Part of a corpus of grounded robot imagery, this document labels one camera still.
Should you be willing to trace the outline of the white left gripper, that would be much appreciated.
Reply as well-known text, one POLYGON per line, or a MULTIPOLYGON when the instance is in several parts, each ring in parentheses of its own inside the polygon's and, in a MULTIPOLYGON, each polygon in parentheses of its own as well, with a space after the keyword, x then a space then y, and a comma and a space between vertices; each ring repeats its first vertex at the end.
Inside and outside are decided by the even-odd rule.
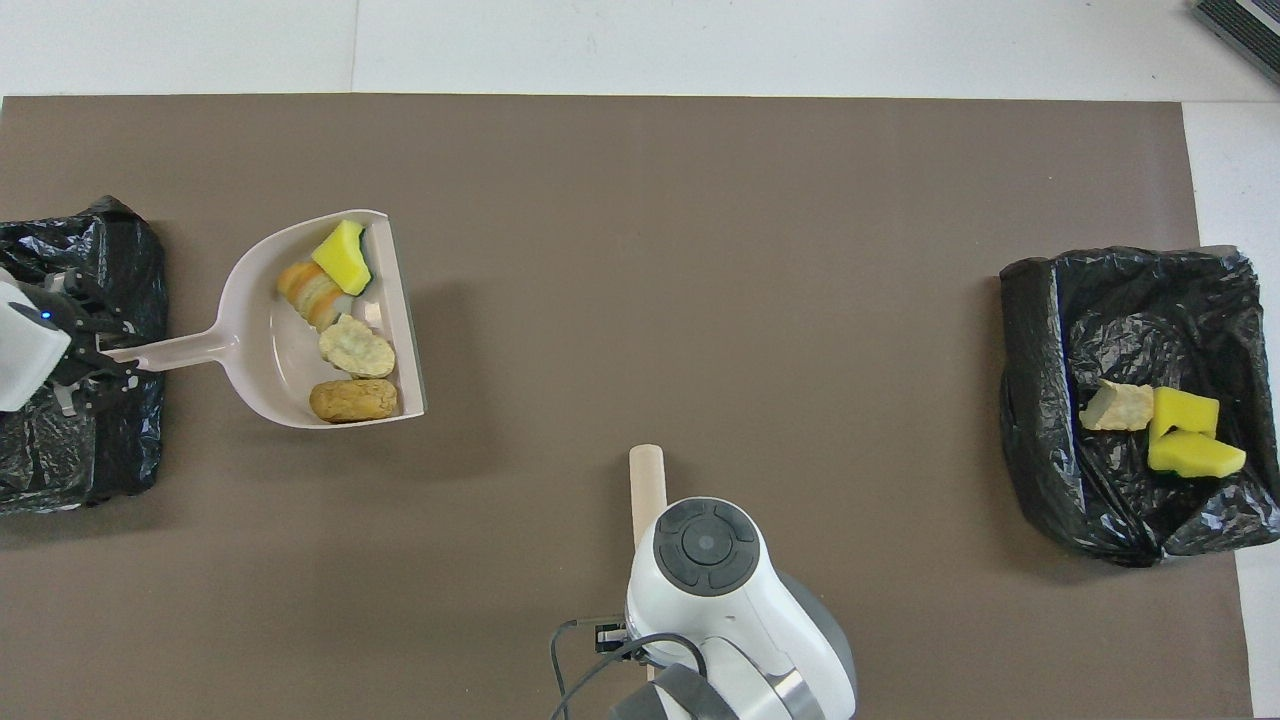
POLYGON ((82 269, 50 273, 45 291, 41 310, 15 281, 1 283, 1 410, 20 410, 46 380, 63 416, 91 416, 136 396, 137 361, 70 346, 67 332, 137 334, 97 279, 82 269))

